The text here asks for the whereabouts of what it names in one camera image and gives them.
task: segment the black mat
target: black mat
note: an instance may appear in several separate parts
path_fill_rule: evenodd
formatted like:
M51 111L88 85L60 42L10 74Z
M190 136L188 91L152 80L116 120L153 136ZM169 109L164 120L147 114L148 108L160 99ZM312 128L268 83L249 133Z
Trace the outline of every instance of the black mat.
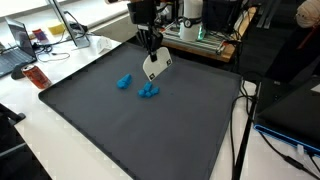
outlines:
M137 92L147 82L146 55L123 44L39 98L135 179L209 179L239 76L172 57L152 82L160 93L144 99ZM120 90L116 82L127 73L132 83Z

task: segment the laptop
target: laptop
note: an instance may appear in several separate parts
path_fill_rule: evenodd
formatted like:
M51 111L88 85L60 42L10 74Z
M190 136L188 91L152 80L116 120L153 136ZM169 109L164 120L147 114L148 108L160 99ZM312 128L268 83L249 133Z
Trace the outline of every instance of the laptop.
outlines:
M25 25L8 17L5 19L17 48L0 55L0 77L10 74L16 65L23 62L32 63L37 60Z
M258 108L264 104L264 96L272 97L271 88L266 87L260 89ZM313 76L280 94L270 106L256 111L254 129L294 147L300 144L308 153L320 156L320 77Z

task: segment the laptop screen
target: laptop screen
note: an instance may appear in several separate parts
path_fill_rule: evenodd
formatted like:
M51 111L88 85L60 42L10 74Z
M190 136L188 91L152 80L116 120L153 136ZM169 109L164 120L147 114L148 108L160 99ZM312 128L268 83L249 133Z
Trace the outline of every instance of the laptop screen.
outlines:
M10 19L8 17L6 17L6 21L16 41L17 46L25 53L29 54L32 57L35 57L36 55L32 48L32 45L24 24L18 21L15 21L13 19Z

